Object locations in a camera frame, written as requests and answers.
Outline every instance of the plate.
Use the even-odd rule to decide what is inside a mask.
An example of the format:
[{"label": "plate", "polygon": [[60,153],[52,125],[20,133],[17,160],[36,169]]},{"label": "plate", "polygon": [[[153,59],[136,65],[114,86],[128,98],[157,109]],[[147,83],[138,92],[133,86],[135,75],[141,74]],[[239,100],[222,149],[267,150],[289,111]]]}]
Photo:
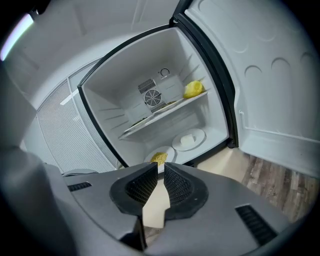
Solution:
[{"label": "plate", "polygon": [[[157,152],[167,153],[166,162],[171,162],[175,158],[175,150],[171,146],[161,146],[152,151],[148,156],[144,159],[144,162],[150,162],[151,158]],[[165,170],[165,164],[161,164],[158,166],[158,173],[162,173]]]},{"label": "plate", "polygon": [[134,126],[126,129],[123,133],[127,133],[127,132],[131,132],[134,129],[137,129],[138,127],[144,125],[146,122],[150,121],[150,119],[154,116],[154,113],[150,116],[148,116],[146,119],[142,120],[141,122],[138,122],[137,124],[135,124]]},{"label": "plate", "polygon": [[[194,143],[189,145],[189,146],[183,146],[181,145],[180,139],[182,136],[188,135],[188,134],[192,134],[193,139],[194,139]],[[204,141],[206,137],[206,134],[203,130],[201,129],[189,129],[186,130],[184,132],[181,132],[180,134],[178,134],[176,137],[174,137],[173,141],[172,141],[172,147],[175,150],[178,151],[187,151],[187,150],[192,150],[195,147],[197,147],[201,142]]]},{"label": "plate", "polygon": [[178,104],[179,104],[180,102],[182,102],[183,100],[184,100],[184,99],[181,98],[181,99],[177,100],[175,103],[172,103],[172,104],[170,104],[170,105],[168,105],[168,106],[165,106],[165,107],[157,110],[156,112],[153,112],[153,114],[161,114],[161,113],[163,113],[163,112],[165,112],[165,111],[167,111],[167,110],[169,110],[169,109],[172,109],[173,107],[175,107],[176,105],[178,105]]}]

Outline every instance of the black vent slot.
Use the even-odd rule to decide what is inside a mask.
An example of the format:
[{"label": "black vent slot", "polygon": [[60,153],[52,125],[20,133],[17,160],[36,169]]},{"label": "black vent slot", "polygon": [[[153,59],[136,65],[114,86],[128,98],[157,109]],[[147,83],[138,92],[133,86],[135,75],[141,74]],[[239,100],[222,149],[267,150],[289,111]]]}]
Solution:
[{"label": "black vent slot", "polygon": [[144,206],[158,183],[158,167],[155,166],[125,186],[126,194]]},{"label": "black vent slot", "polygon": [[74,184],[74,185],[70,185],[68,186],[68,189],[73,192],[73,191],[77,191],[77,190],[82,190],[88,187],[91,187],[92,185],[89,182],[82,182],[79,184]]},{"label": "black vent slot", "polygon": [[235,210],[260,246],[267,244],[277,236],[276,232],[250,205],[237,207]]}]

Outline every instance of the fan vent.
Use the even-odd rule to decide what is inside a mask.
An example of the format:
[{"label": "fan vent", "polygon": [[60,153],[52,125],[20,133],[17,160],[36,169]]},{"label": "fan vent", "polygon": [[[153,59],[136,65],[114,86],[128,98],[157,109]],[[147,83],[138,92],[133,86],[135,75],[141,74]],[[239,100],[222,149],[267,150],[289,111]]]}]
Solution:
[{"label": "fan vent", "polygon": [[240,206],[235,210],[260,246],[265,245],[277,236],[250,205]]},{"label": "fan vent", "polygon": [[89,182],[83,182],[83,183],[68,186],[68,188],[71,192],[77,191],[77,190],[82,190],[82,189],[85,189],[88,187],[91,187],[91,184]]},{"label": "fan vent", "polygon": [[156,106],[161,101],[161,94],[157,90],[149,90],[144,95],[145,103],[150,106]]},{"label": "fan vent", "polygon": [[148,79],[148,80],[144,81],[143,83],[139,84],[138,89],[139,89],[139,92],[141,94],[143,94],[155,86],[156,86],[155,82],[152,79]]},{"label": "fan vent", "polygon": [[155,106],[154,108],[151,108],[151,109],[150,109],[150,110],[151,110],[151,113],[154,113],[154,112],[162,109],[165,105],[166,105],[165,102],[161,102],[158,106]]}]

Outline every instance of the lemon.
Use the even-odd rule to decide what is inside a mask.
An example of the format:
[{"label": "lemon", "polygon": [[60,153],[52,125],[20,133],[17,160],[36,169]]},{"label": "lemon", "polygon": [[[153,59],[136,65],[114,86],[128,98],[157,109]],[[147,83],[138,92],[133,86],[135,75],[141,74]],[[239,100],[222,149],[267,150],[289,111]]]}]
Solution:
[{"label": "lemon", "polygon": [[192,98],[198,96],[203,92],[204,86],[199,81],[192,81],[188,83],[185,87],[185,91],[183,97],[185,99]]}]

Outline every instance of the open fridge door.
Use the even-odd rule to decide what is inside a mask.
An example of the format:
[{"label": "open fridge door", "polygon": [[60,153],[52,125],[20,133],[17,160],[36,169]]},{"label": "open fridge door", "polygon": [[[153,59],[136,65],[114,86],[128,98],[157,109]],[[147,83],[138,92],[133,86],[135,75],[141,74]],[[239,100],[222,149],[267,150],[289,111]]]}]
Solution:
[{"label": "open fridge door", "polygon": [[320,61],[294,15],[278,1],[249,0],[194,0],[180,15],[232,79],[239,148],[320,176]]}]

